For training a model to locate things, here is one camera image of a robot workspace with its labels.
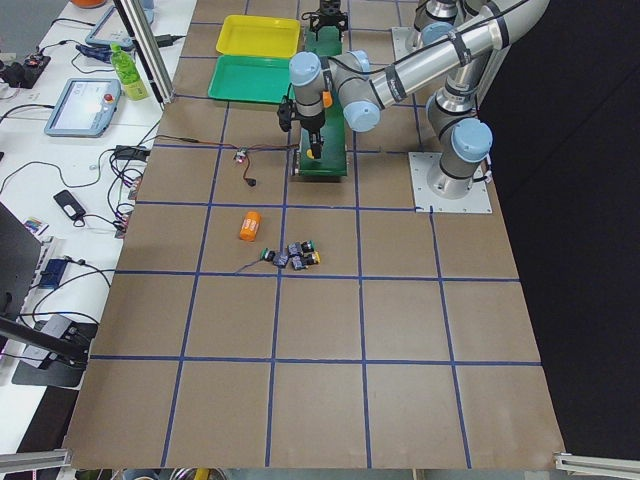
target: white table surface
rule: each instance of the white table surface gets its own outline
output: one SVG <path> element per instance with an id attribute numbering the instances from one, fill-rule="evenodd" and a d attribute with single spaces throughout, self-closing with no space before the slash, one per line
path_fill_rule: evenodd
<path id="1" fill-rule="evenodd" d="M 156 0 L 155 19 L 152 24 L 154 34 L 185 35 L 195 3 L 196 0 Z M 69 3 L 60 16 L 95 22 L 110 5 L 112 3 L 108 2 L 107 5 L 97 9 L 80 9 Z M 64 39 L 74 39 L 84 43 L 90 28 L 79 27 L 68 22 L 55 23 L 40 46 Z M 178 40 L 173 46 L 161 49 L 167 71 L 172 78 L 183 44 L 183 40 Z M 50 55 L 52 59 L 35 88 L 22 89 L 15 98 L 0 101 L 0 114 L 25 103 L 55 104 L 69 78 L 116 78 L 114 72 L 82 75 L 70 63 L 76 53 L 72 43 L 48 48 L 45 54 Z M 79 58 L 77 63 L 83 69 L 110 67 L 84 57 Z M 144 77 L 141 65 L 139 70 Z M 6 97 L 14 92 L 14 89 L 0 86 L 0 97 Z M 15 112 L 0 124 L 0 151 L 5 153 L 0 161 L 0 183 L 20 166 L 36 160 L 58 165 L 67 183 L 72 185 L 84 184 L 96 179 L 98 172 L 95 166 L 101 152 L 118 144 L 136 145 L 160 119 L 162 110 L 150 89 L 149 92 L 148 98 L 138 102 L 122 96 L 111 125 L 99 138 L 49 137 L 43 133 L 43 129 L 51 110 L 29 109 Z M 102 161 L 101 180 L 91 187 L 71 191 L 88 213 L 113 218 L 106 199 L 107 190 L 113 179 L 108 155 L 105 155 Z M 60 239 L 56 250 L 60 255 L 69 255 L 75 259 L 83 258 L 100 269 L 115 268 L 122 241 L 114 238 L 115 230 L 110 225 L 98 219 L 88 218 L 86 227 L 74 227 L 52 198 L 55 193 L 65 188 L 54 168 L 31 165 L 7 182 L 4 191 L 0 194 L 0 201 L 21 221 L 32 216 L 48 223 L 46 235 Z M 116 193 L 112 196 L 114 199 L 117 196 L 117 189 L 115 191 Z M 86 267 L 69 265 L 64 279 L 87 271 Z M 24 311 L 31 311 L 33 305 L 44 293 L 46 292 L 36 290 L 30 295 Z M 43 304 L 46 310 L 42 308 L 40 310 L 79 311 L 99 320 L 107 294 L 108 288 L 104 279 L 100 275 L 89 275 L 53 294 Z M 74 318 L 73 315 L 69 317 L 77 321 L 87 321 L 82 317 Z M 22 344 L 9 341 L 6 351 L 19 355 L 22 348 Z M 17 360 L 8 357 L 0 360 L 0 454 L 16 452 L 45 390 L 44 387 L 11 384 L 11 376 L 16 364 Z"/>

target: blue joint cap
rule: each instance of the blue joint cap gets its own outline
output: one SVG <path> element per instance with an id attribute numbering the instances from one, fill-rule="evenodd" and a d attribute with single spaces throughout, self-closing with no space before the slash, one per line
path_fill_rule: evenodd
<path id="1" fill-rule="evenodd" d="M 371 64 L 369 63 L 369 56 L 367 55 L 367 52 L 364 50 L 354 50 L 349 53 L 358 60 L 362 73 L 369 73 L 371 71 Z"/>
<path id="2" fill-rule="evenodd" d="M 491 129 L 477 118 L 465 118 L 453 127 L 451 145 L 456 154 L 467 163 L 484 160 L 492 144 Z"/>
<path id="3" fill-rule="evenodd" d="M 435 22 L 427 25 L 422 29 L 422 43 L 429 45 L 440 37 L 444 37 L 449 30 L 453 29 L 453 25 L 447 22 Z"/>
<path id="4" fill-rule="evenodd" d="M 342 113 L 354 132 L 368 132 L 380 122 L 380 109 L 366 100 L 351 102 Z"/>
<path id="5" fill-rule="evenodd" d="M 315 53 L 300 52 L 289 62 L 289 77 L 295 87 L 313 82 L 320 73 L 320 59 Z"/>

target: grid line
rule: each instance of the grid line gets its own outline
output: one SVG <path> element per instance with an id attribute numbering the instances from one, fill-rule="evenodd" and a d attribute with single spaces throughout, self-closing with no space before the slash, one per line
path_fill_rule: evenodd
<path id="1" fill-rule="evenodd" d="M 429 224 L 431 225 L 431 233 L 433 235 L 433 252 L 436 261 L 436 271 L 438 272 L 438 286 L 440 287 L 440 301 L 442 302 L 442 316 L 444 318 L 444 327 L 447 334 L 447 346 L 449 348 L 449 358 L 451 360 L 451 374 L 453 375 L 453 387 L 456 394 L 456 404 L 458 407 L 458 418 L 460 420 L 460 431 L 462 433 L 462 444 L 464 447 L 464 456 L 467 462 L 467 468 L 472 467 L 471 453 L 469 451 L 469 440 L 467 438 L 467 430 L 464 423 L 464 412 L 462 411 L 462 399 L 460 397 L 460 385 L 458 382 L 458 372 L 456 370 L 455 355 L 453 352 L 453 341 L 451 339 L 451 327 L 449 325 L 449 314 L 447 312 L 447 299 L 444 291 L 444 281 L 442 279 L 442 267 L 440 265 L 440 251 L 438 249 L 438 235 L 436 233 L 436 225 L 433 220 L 433 207 L 429 212 Z"/>
<path id="2" fill-rule="evenodd" d="M 225 115 L 224 115 L 224 121 L 222 124 L 222 132 L 220 133 L 220 142 L 224 141 L 224 134 L 225 134 L 225 130 L 227 128 L 227 120 L 229 118 L 229 103 L 227 103 L 226 109 L 225 109 Z M 213 202 L 213 195 L 215 192 L 215 188 L 216 188 L 216 183 L 217 183 L 217 177 L 218 177 L 218 168 L 220 166 L 221 163 L 221 156 L 222 156 L 222 150 L 218 150 L 218 157 L 216 159 L 216 166 L 213 172 L 213 179 L 211 181 L 211 190 L 209 192 L 209 202 Z M 208 229 L 209 229 L 209 221 L 211 219 L 211 211 L 213 210 L 212 206 L 207 206 L 207 214 L 205 216 L 205 222 L 204 222 L 204 226 L 203 226 L 203 231 L 202 231 L 202 240 L 200 242 L 200 251 L 198 253 L 198 262 L 196 264 L 196 271 L 194 272 L 194 279 L 193 279 L 193 289 L 191 292 L 191 300 L 189 302 L 189 309 L 187 312 L 187 319 L 185 322 L 185 328 L 184 328 L 184 334 L 182 337 L 182 347 L 180 350 L 180 360 L 178 362 L 178 370 L 176 372 L 176 383 L 175 383 L 175 387 L 173 390 L 173 397 L 171 400 L 171 410 L 169 412 L 169 420 L 167 422 L 167 430 L 166 430 L 166 435 L 165 435 L 165 442 L 164 442 L 164 448 L 162 451 L 162 460 L 160 462 L 160 466 L 161 467 L 165 467 L 166 463 L 167 463 L 167 457 L 169 455 L 169 448 L 170 448 L 170 444 L 171 444 L 171 433 L 173 430 L 173 421 L 175 419 L 175 411 L 176 411 L 176 406 L 177 406 L 177 402 L 178 402 L 178 393 L 180 391 L 180 383 L 182 380 L 182 367 L 184 364 L 183 358 L 185 356 L 186 353 L 186 349 L 187 349 L 187 341 L 189 338 L 189 329 L 191 326 L 191 318 L 193 315 L 193 308 L 195 305 L 195 298 L 196 298 L 196 294 L 197 294 L 197 290 L 198 290 L 198 282 L 200 279 L 200 268 L 202 266 L 202 259 L 204 257 L 204 250 L 205 250 L 205 246 L 207 243 L 207 233 L 208 233 Z"/>
<path id="3" fill-rule="evenodd" d="M 398 0 L 378 0 L 384 1 L 388 3 L 395 3 L 398 21 L 402 24 L 402 17 L 400 12 L 400 2 Z M 246 0 L 245 3 L 245 14 L 247 14 L 249 9 L 250 0 Z M 347 11 L 350 12 L 351 9 L 351 0 L 347 0 Z M 297 2 L 298 11 L 296 13 L 296 18 L 299 15 L 300 10 L 300 0 Z M 192 24 L 215 24 L 221 25 L 218 22 L 191 22 Z M 348 31 L 348 41 L 349 47 L 352 48 L 352 38 L 351 38 L 351 30 Z M 378 29 L 366 29 L 366 28 L 357 28 L 353 29 L 355 31 L 381 31 L 388 32 L 388 30 L 378 30 Z M 218 58 L 216 57 L 206 57 L 206 56 L 181 56 L 182 58 L 194 58 L 194 59 L 208 59 L 208 58 Z M 185 98 L 193 98 L 197 100 L 207 100 L 210 99 L 208 97 L 201 97 L 195 95 L 178 95 Z M 416 96 L 412 94 L 412 104 L 402 104 L 396 105 L 403 108 L 412 108 L 416 123 L 416 133 L 418 137 L 418 142 L 421 150 L 424 149 L 422 144 L 422 138 L 420 133 L 420 119 L 419 119 L 419 106 L 416 104 Z M 227 102 L 225 109 L 225 117 L 223 128 L 221 132 L 221 142 L 223 141 L 226 128 L 227 128 L 227 119 L 230 113 L 230 103 Z M 276 374 L 276 365 L 277 364 L 324 364 L 324 365 L 361 365 L 362 367 L 362 385 L 363 385 L 363 410 L 364 410 L 364 429 L 365 429 L 365 449 L 366 449 L 366 461 L 367 468 L 372 468 L 372 453 L 371 453 L 371 433 L 370 433 L 370 424 L 369 424 L 369 405 L 368 405 L 368 384 L 367 384 L 367 366 L 368 365 L 438 365 L 438 366 L 450 366 L 452 369 L 455 393 L 456 393 L 456 403 L 458 408 L 458 416 L 460 421 L 460 428 L 463 437 L 464 443 L 464 451 L 467 467 L 471 468 L 471 456 L 469 452 L 467 434 L 464 423 L 464 416 L 462 411 L 462 403 L 461 403 L 461 394 L 460 388 L 458 384 L 458 377 L 456 367 L 458 366 L 523 366 L 523 367 L 539 367 L 541 366 L 540 362 L 526 362 L 526 361 L 456 361 L 454 357 L 453 351 L 453 343 L 451 331 L 449 328 L 449 320 L 447 314 L 447 305 L 445 298 L 445 290 L 444 284 L 446 282 L 519 282 L 517 278 L 467 278 L 467 277 L 444 277 L 442 275 L 442 269 L 440 265 L 439 251 L 438 251 L 438 243 L 437 243 L 437 235 L 434 223 L 434 212 L 431 210 L 429 212 L 429 222 L 431 223 L 433 242 L 434 242 L 434 254 L 435 261 L 437 267 L 437 277 L 386 277 L 386 276 L 365 276 L 363 275 L 362 268 L 362 237 L 361 237 L 361 222 L 360 222 L 360 212 L 361 211 L 392 211 L 392 212 L 415 212 L 414 208 L 383 208 L 383 207 L 362 207 L 360 205 L 360 184 L 359 184 L 359 159 L 358 155 L 360 154 L 373 154 L 373 153 L 385 153 L 385 154 L 406 154 L 407 152 L 379 152 L 379 151 L 359 151 L 357 149 L 357 134 L 352 132 L 353 135 L 353 170 L 354 170 L 354 188 L 355 188 L 355 206 L 317 206 L 317 205 L 289 205 L 287 203 L 288 200 L 288 171 L 289 171 L 289 162 L 291 160 L 291 154 L 287 153 L 287 160 L 285 164 L 285 181 L 284 181 L 284 190 L 283 190 L 283 202 L 282 204 L 225 204 L 225 203 L 215 203 L 213 202 L 214 198 L 214 190 L 215 184 L 218 175 L 218 168 L 221 163 L 221 157 L 224 150 L 234 150 L 231 147 L 223 147 L 223 146 L 208 146 L 208 145 L 182 145 L 182 144 L 158 144 L 155 145 L 159 148 L 207 148 L 207 149 L 217 149 L 217 162 L 214 170 L 212 186 L 209 195 L 208 202 L 163 202 L 163 201 L 145 201 L 141 200 L 139 204 L 148 204 L 148 205 L 181 205 L 181 206 L 199 206 L 199 207 L 207 207 L 207 214 L 205 217 L 205 224 L 203 230 L 203 237 L 200 246 L 200 252 L 198 256 L 198 262 L 196 266 L 196 270 L 194 272 L 158 272 L 158 271 L 142 271 L 142 270 L 118 270 L 116 273 L 118 274 L 146 274 L 146 275 L 193 275 L 194 283 L 192 288 L 191 300 L 189 305 L 189 310 L 187 313 L 186 323 L 185 323 L 185 331 L 183 335 L 183 341 L 181 346 L 181 352 L 178 356 L 165 356 L 165 355 L 141 355 L 141 356 L 127 356 L 127 355 L 91 355 L 90 358 L 92 360 L 136 360 L 136 361 L 157 361 L 157 360 L 165 360 L 165 361 L 176 361 L 178 362 L 178 369 L 176 373 L 176 382 L 174 386 L 172 405 L 170 410 L 169 421 L 167 425 L 167 431 L 165 436 L 165 445 L 162 455 L 162 466 L 166 465 L 167 457 L 169 454 L 170 444 L 171 444 L 171 433 L 173 428 L 173 422 L 175 417 L 175 410 L 177 406 L 177 399 L 180 390 L 180 382 L 182 375 L 182 368 L 185 362 L 236 362 L 236 363 L 259 363 L 259 364 L 270 364 L 270 374 L 269 374 L 269 399 L 267 405 L 267 430 L 266 430 L 266 446 L 265 446 L 265 467 L 270 466 L 271 461 L 271 442 L 272 442 L 272 419 L 273 419 L 273 403 L 274 403 L 274 390 L 275 390 L 275 374 Z M 318 210 L 352 210 L 355 211 L 355 220 L 356 220 L 356 240 L 357 240 L 357 262 L 358 262 L 358 275 L 313 275 L 313 274 L 305 274 L 305 275 L 295 275 L 295 274 L 287 274 L 283 273 L 284 271 L 281 269 L 276 270 L 275 273 L 231 273 L 231 272 L 203 272 L 201 271 L 202 260 L 204 255 L 204 250 L 207 242 L 207 232 L 209 227 L 209 222 L 211 219 L 211 215 L 213 214 L 213 209 L 215 207 L 222 208 L 232 208 L 232 207 L 255 207 L 255 208 L 280 208 L 282 209 L 282 218 L 281 218 L 281 231 L 280 231 L 280 249 L 282 250 L 285 246 L 285 230 L 286 230 L 286 213 L 289 208 L 300 208 L 300 209 L 318 209 Z M 199 356 L 188 356 L 186 355 L 186 347 L 189 337 L 189 329 L 191 323 L 191 317 L 193 314 L 195 298 L 197 294 L 198 282 L 201 276 L 242 276 L 242 277 L 267 277 L 267 278 L 276 278 L 277 279 L 277 287 L 275 294 L 275 309 L 274 309 L 274 321 L 273 321 L 273 332 L 272 332 L 272 348 L 270 357 L 199 357 Z M 361 359 L 306 359 L 306 358 L 278 358 L 277 357 L 277 341 L 278 341 L 278 323 L 279 323 L 279 314 L 280 314 L 280 293 L 281 293 L 281 285 L 282 280 L 284 278 L 298 278 L 298 279 L 349 279 L 349 280 L 357 280 L 359 286 L 359 324 L 360 324 L 360 340 L 361 340 Z M 445 322 L 445 328 L 447 333 L 447 341 L 449 347 L 449 360 L 400 360 L 400 359 L 368 359 L 366 355 L 366 335 L 365 335 L 365 327 L 366 327 L 366 318 L 365 318 L 365 307 L 364 307 L 364 293 L 363 293 L 363 284 L 364 281 L 378 281 L 378 280 L 394 280 L 394 281 L 426 281 L 426 282 L 438 282 L 440 287 L 441 294 L 441 302 L 442 302 L 442 310 L 443 317 Z"/>
<path id="4" fill-rule="evenodd" d="M 201 362 L 201 363 L 283 363 L 283 364 L 323 364 L 323 365 L 432 365 L 455 367 L 541 367 L 539 361 L 517 360 L 412 360 L 412 359 L 372 359 L 367 358 L 271 358 L 271 357 L 210 357 L 193 355 L 108 355 L 92 354 L 91 360 L 135 361 L 135 362 Z"/>
<path id="5" fill-rule="evenodd" d="M 251 273 L 251 272 L 180 272 L 166 270 L 117 270 L 120 275 L 176 275 L 200 277 L 259 277 L 275 278 L 278 272 L 274 273 Z M 319 274 L 294 274 L 280 273 L 282 278 L 299 278 L 302 280 L 363 280 L 363 281 L 396 281 L 396 282 L 479 282 L 479 283 L 520 283 L 519 278 L 491 278 L 491 277 L 396 277 L 384 275 L 319 275 Z"/>
<path id="6" fill-rule="evenodd" d="M 351 16 L 351 0 L 347 0 L 347 14 Z M 349 50 L 353 50 L 352 29 L 347 30 Z M 362 353 L 362 407 L 364 413 L 364 440 L 367 468 L 373 467 L 371 455 L 371 428 L 369 423 L 369 385 L 367 382 L 367 346 L 365 335 L 364 296 L 362 282 L 362 236 L 360 232 L 360 178 L 358 176 L 358 134 L 351 132 L 353 141 L 353 185 L 355 189 L 355 217 L 356 217 L 356 249 L 358 256 L 358 309 L 360 322 L 360 350 Z"/>

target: metal base plate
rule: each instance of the metal base plate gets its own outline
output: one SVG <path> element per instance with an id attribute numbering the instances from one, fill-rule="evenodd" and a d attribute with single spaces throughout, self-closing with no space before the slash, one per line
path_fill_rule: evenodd
<path id="1" fill-rule="evenodd" d="M 427 173 L 432 165 L 437 165 L 441 155 L 439 152 L 409 152 L 416 211 L 429 213 L 433 209 L 434 212 L 441 213 L 492 213 L 487 185 L 484 182 L 474 183 L 469 194 L 459 200 L 442 198 L 429 188 Z M 475 176 L 482 175 L 482 169 L 478 167 Z"/>
<path id="2" fill-rule="evenodd" d="M 396 61 L 411 53 L 411 51 L 407 49 L 407 39 L 413 33 L 413 30 L 413 27 L 393 27 L 391 29 L 393 54 L 396 57 Z"/>

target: plastic bottle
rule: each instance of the plastic bottle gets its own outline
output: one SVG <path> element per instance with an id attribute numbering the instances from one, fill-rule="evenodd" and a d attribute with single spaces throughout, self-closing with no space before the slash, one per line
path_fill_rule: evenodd
<path id="1" fill-rule="evenodd" d="M 258 212 L 247 212 L 240 229 L 240 238 L 245 242 L 253 242 L 258 234 L 261 216 Z"/>
<path id="2" fill-rule="evenodd" d="M 133 59 L 126 52 L 122 51 L 120 45 L 115 43 L 111 44 L 111 52 L 111 65 L 113 65 L 113 68 L 118 74 L 124 93 L 126 93 L 131 100 L 147 98 L 149 96 L 147 88 L 140 78 Z"/>

